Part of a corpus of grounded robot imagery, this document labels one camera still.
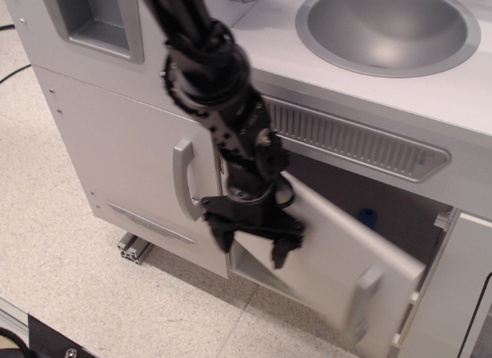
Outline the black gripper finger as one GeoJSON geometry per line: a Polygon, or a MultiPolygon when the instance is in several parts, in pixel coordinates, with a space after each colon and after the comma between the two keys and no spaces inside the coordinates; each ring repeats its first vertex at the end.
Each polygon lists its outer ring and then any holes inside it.
{"type": "Polygon", "coordinates": [[[272,249],[272,260],[274,262],[274,269],[278,270],[284,266],[284,263],[288,257],[288,254],[301,247],[304,236],[298,237],[279,237],[274,240],[274,246],[272,249]]]}
{"type": "Polygon", "coordinates": [[[227,254],[234,240],[235,223],[219,216],[208,215],[207,221],[218,246],[227,254]]]}

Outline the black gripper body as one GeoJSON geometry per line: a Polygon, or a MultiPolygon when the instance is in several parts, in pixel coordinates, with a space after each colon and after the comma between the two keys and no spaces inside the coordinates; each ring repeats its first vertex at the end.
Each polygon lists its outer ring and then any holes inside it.
{"type": "Polygon", "coordinates": [[[205,197],[201,205],[206,221],[208,215],[219,216],[235,223],[235,232],[275,240],[279,237],[298,237],[304,233],[304,225],[286,212],[294,199],[294,190],[290,186],[272,185],[256,199],[230,194],[205,197]]]}

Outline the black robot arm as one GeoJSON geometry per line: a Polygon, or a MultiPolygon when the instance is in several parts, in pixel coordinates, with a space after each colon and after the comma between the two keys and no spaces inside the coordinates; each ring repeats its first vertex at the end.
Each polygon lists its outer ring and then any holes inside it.
{"type": "Polygon", "coordinates": [[[304,225],[279,202],[289,152],[272,130],[250,66],[229,27],[212,18],[203,0],[145,0],[166,37],[165,89],[173,102],[211,133],[228,165],[228,193],[204,197],[198,213],[228,252],[236,231],[269,239],[281,268],[303,240],[304,225]]]}

